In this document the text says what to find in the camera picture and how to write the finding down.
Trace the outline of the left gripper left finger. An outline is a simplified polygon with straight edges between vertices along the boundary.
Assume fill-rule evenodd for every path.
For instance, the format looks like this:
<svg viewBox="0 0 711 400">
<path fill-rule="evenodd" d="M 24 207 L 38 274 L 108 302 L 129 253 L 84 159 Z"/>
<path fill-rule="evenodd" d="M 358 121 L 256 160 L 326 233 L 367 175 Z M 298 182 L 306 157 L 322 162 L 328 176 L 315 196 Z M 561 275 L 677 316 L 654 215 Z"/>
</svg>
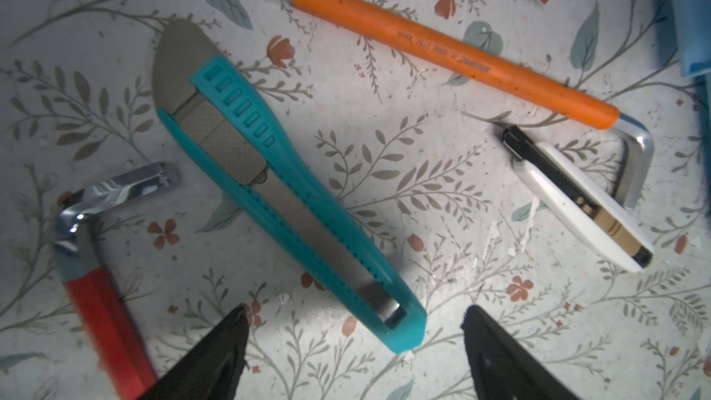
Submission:
<svg viewBox="0 0 711 400">
<path fill-rule="evenodd" d="M 142 399 L 233 399 L 246 367 L 247 308 L 235 307 L 166 375 L 141 392 Z"/>
</svg>

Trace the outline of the teal utility knife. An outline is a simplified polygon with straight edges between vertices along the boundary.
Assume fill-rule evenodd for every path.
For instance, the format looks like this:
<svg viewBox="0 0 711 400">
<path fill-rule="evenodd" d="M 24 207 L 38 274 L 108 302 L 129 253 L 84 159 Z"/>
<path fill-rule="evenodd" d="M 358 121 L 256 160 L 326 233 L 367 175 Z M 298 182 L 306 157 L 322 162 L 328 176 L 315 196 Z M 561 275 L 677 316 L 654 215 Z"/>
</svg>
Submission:
<svg viewBox="0 0 711 400">
<path fill-rule="evenodd" d="M 418 298 L 197 24 L 165 28 L 152 79 L 165 128 L 227 196 L 391 351 L 422 343 L 427 314 Z"/>
</svg>

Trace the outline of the black marker pen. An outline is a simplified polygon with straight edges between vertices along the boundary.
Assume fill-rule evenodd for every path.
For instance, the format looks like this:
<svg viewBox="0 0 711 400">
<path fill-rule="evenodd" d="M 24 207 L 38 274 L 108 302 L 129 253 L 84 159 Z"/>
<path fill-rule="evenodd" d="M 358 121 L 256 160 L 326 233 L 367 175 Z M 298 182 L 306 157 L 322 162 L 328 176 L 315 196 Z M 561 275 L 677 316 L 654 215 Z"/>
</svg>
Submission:
<svg viewBox="0 0 711 400">
<path fill-rule="evenodd" d="M 654 247 L 635 218 L 567 157 L 517 126 L 502 142 L 514 172 L 585 246 L 628 272 L 649 267 Z"/>
</svg>

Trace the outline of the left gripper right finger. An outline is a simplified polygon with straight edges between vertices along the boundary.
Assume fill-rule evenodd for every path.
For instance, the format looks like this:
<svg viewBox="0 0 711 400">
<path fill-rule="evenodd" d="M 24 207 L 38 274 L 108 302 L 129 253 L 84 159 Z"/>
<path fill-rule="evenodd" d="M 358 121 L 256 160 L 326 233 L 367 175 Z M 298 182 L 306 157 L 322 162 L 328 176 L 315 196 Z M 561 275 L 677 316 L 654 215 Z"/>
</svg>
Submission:
<svg viewBox="0 0 711 400">
<path fill-rule="evenodd" d="M 462 330 L 477 398 L 578 399 L 482 307 L 468 308 Z"/>
</svg>

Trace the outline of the blue plastic tool box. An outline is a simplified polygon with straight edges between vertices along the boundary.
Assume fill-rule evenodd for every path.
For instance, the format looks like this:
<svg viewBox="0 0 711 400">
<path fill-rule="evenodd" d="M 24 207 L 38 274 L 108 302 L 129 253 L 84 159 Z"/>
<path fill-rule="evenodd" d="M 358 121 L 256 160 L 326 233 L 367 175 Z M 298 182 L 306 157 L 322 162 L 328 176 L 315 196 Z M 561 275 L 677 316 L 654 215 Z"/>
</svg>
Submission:
<svg viewBox="0 0 711 400">
<path fill-rule="evenodd" d="M 671 0 L 681 76 L 710 72 L 710 0 Z"/>
</svg>

